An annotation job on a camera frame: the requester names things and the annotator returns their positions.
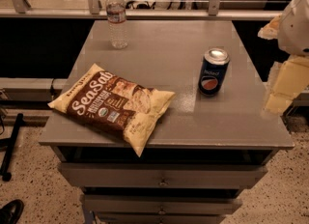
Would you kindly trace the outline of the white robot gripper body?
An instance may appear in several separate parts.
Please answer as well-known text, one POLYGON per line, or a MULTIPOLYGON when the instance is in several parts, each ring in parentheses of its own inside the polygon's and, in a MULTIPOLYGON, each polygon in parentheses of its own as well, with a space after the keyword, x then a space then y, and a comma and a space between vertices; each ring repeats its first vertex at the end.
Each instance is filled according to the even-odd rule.
POLYGON ((280 17, 279 48, 289 54, 309 55, 309 0, 292 0, 280 17))

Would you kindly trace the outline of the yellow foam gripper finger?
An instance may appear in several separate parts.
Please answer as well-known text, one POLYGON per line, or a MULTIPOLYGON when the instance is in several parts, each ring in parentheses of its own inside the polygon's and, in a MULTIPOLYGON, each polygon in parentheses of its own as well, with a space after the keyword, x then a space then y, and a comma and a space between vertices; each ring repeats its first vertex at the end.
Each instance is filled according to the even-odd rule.
POLYGON ((272 19, 267 25, 260 29, 258 37, 265 40, 273 40, 278 36, 279 24, 281 16, 278 15, 272 19))
POLYGON ((264 110, 283 114, 308 86, 308 56, 291 55, 284 63, 274 62, 267 79, 264 110))

